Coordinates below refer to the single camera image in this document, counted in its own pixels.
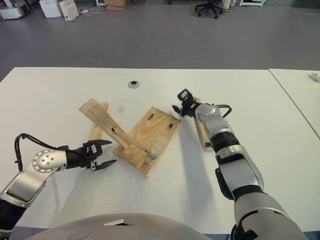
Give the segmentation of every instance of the white table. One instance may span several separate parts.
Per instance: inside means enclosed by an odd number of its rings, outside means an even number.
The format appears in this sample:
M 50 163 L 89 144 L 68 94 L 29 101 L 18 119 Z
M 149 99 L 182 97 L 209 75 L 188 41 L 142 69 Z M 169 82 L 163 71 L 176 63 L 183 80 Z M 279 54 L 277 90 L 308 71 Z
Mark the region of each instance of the white table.
M 139 88 L 128 87 L 133 80 Z M 320 141 L 268 70 L 15 68 L 0 84 L 0 189 L 18 172 L 18 134 L 77 148 L 91 128 L 78 111 L 89 98 L 107 101 L 129 132 L 151 106 L 173 114 L 171 104 L 184 88 L 204 102 L 232 106 L 227 119 L 262 172 L 265 190 L 303 231 L 319 230 Z M 100 158 L 112 159 L 116 146 Z M 41 149 L 21 141 L 24 167 Z M 185 118 L 148 179 L 121 160 L 97 172 L 58 172 L 18 225 L 52 228 L 126 212 L 166 216 L 204 234 L 229 233 L 233 202 L 220 192 L 216 167 L 214 153 L 200 147 L 194 121 Z
M 320 71 L 270 69 L 320 139 L 320 83 L 310 78 Z

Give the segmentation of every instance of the gray carpet floor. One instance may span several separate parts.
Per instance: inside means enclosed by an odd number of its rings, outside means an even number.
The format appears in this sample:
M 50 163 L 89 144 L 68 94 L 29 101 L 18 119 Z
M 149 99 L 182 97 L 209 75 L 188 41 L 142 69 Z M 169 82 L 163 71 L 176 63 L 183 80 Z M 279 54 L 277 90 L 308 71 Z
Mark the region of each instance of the gray carpet floor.
M 0 20 L 0 79 L 14 67 L 320 68 L 319 1 L 269 0 L 197 17 L 199 0 L 135 0 L 125 11 Z M 92 1 L 76 1 L 93 7 Z

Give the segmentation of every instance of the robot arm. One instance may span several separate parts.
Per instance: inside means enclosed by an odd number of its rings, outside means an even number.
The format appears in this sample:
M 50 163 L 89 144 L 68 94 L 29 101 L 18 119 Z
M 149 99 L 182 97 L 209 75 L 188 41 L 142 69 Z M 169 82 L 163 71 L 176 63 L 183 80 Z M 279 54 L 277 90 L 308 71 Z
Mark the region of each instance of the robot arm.
M 263 177 L 234 131 L 222 116 L 221 105 L 198 103 L 185 89 L 179 93 L 182 107 L 172 106 L 181 116 L 197 118 L 204 129 L 218 163 L 215 174 L 222 194 L 234 201 L 235 240 L 307 239 L 285 210 L 264 192 Z
M 31 141 L 37 140 L 25 133 L 20 136 L 29 138 Z M 22 163 L 19 159 L 19 141 L 16 141 L 17 163 L 20 172 L 0 193 L 0 239 L 9 238 L 19 219 L 40 194 L 47 178 L 52 174 L 76 167 L 86 167 L 96 171 L 114 163 L 115 160 L 111 160 L 98 165 L 95 161 L 102 154 L 102 145 L 110 143 L 107 140 L 91 140 L 75 150 L 69 150 L 68 146 L 56 148 L 45 144 L 46 147 L 52 149 L 38 152 L 32 163 L 22 170 Z

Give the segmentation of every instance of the pine wood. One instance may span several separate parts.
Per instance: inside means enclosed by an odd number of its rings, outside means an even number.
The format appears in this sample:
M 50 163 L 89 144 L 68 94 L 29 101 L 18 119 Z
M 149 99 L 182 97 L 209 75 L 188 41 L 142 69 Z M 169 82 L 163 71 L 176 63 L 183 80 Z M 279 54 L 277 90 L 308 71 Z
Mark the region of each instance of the pine wood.
M 140 142 L 138 142 L 137 140 L 133 139 L 132 137 L 130 137 L 129 135 L 123 133 L 121 130 L 117 129 L 117 128 L 113 128 L 112 131 L 119 135 L 120 137 L 122 137 L 123 139 L 127 140 L 128 142 L 136 145 L 138 148 L 140 148 L 141 150 L 145 151 L 146 153 L 151 152 L 151 150 L 149 150 L 146 146 L 143 146 Z
M 123 139 L 112 131 L 112 128 L 117 128 L 120 131 L 125 131 L 116 123 L 116 121 L 101 107 L 101 105 L 94 99 L 90 99 L 83 104 L 79 109 L 88 119 L 97 124 L 104 132 L 113 138 L 123 148 L 128 148 L 130 142 Z
M 155 145 L 158 137 L 165 138 L 167 144 L 160 155 L 151 163 L 146 163 L 145 159 L 148 154 L 133 144 L 130 144 L 127 149 L 123 146 L 118 146 L 113 153 L 148 177 L 177 133 L 180 125 L 181 120 L 155 107 L 151 107 L 128 135 L 147 147 L 147 149 L 151 149 Z
M 107 102 L 101 102 L 100 103 L 101 108 L 106 112 L 108 110 L 108 103 Z M 90 134 L 89 134 L 89 139 L 88 141 L 91 140 L 98 140 L 101 139 L 102 137 L 102 129 L 95 124 L 94 122 L 92 123 Z
M 199 98 L 196 98 L 195 101 L 197 103 L 201 103 Z M 201 145 L 206 149 L 206 150 L 213 150 L 210 139 L 208 138 L 208 135 L 206 133 L 205 127 L 200 122 L 198 119 L 194 117 L 194 123 L 195 123 L 195 128 L 199 136 L 199 140 Z

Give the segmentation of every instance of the office chair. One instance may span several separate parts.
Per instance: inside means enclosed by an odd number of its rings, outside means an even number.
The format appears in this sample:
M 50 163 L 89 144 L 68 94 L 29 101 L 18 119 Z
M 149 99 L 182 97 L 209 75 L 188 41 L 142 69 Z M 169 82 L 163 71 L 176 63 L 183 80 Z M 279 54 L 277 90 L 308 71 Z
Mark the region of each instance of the office chair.
M 208 0 L 207 3 L 204 3 L 204 4 L 200 4 L 200 5 L 195 6 L 195 7 L 194 7 L 194 11 L 198 11 L 198 8 L 203 7 L 203 8 L 198 12 L 198 17 L 201 17 L 201 13 L 202 13 L 204 10 L 206 10 L 206 11 L 208 12 L 209 9 L 211 9 L 211 10 L 214 12 L 214 14 L 215 14 L 214 18 L 217 19 L 219 16 L 218 16 L 218 14 L 217 14 L 216 9 L 217 9 L 217 10 L 220 10 L 220 14 L 223 13 L 223 10 L 222 10 L 221 7 L 217 6 L 216 4 L 217 4 L 217 0 Z

